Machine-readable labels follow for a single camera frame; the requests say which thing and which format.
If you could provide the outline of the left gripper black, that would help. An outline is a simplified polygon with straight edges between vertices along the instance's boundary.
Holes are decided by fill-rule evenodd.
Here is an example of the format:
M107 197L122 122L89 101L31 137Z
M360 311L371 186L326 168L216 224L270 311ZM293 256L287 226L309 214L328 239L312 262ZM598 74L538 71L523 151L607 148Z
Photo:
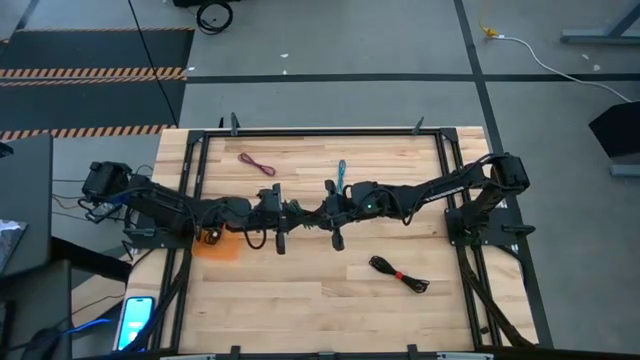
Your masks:
M272 189L262 189L258 192L260 202L258 210L258 229L272 230L276 233L276 252L279 255L286 253L286 236L283 233L286 225L286 217L282 209L281 185L275 183Z

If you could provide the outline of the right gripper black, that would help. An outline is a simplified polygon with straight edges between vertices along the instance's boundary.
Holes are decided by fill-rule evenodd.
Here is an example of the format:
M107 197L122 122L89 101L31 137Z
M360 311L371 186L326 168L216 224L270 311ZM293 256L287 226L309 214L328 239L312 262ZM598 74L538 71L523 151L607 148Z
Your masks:
M346 196L337 193L333 180L326 180L324 186L328 193L324 202L326 212L324 229L332 231L333 249L343 251L345 243L339 228L353 220L353 202Z

